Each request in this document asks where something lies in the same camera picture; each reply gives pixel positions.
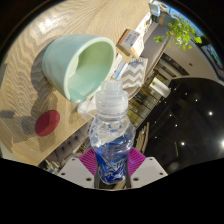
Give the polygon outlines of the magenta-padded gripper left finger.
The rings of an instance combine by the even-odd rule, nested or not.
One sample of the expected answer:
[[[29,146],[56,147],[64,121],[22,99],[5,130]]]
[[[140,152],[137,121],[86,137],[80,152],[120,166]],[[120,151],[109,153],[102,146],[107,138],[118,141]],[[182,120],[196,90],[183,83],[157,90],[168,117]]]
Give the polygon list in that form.
[[[70,158],[58,176],[84,188],[98,188],[100,178],[94,150],[90,148],[78,158]]]

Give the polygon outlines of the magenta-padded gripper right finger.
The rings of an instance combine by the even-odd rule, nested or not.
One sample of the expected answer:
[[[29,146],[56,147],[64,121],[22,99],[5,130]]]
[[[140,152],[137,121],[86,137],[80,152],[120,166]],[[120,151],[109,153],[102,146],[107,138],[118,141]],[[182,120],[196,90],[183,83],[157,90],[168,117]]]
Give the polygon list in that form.
[[[140,188],[167,176],[166,171],[154,157],[145,157],[132,148],[127,160],[127,188]]]

